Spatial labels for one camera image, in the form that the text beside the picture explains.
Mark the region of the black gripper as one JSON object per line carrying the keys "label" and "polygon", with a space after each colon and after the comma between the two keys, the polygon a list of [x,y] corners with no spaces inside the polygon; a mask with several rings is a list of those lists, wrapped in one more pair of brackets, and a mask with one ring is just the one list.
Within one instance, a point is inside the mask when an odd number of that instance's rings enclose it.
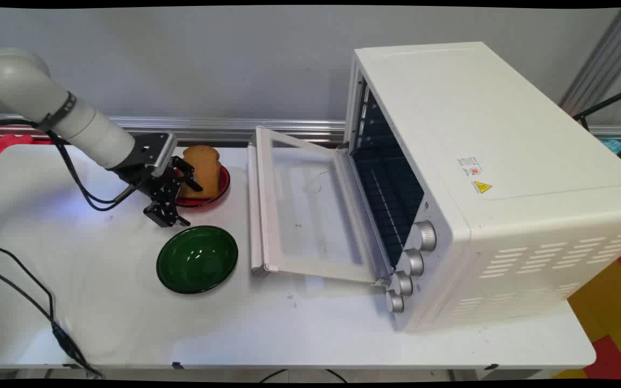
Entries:
{"label": "black gripper", "polygon": [[176,207],[181,184],[194,192],[203,188],[195,179],[195,168],[178,156],[173,156],[177,139],[171,132],[134,135],[135,145],[129,155],[108,169],[119,179],[136,187],[150,198],[143,214],[160,227],[191,226]]}

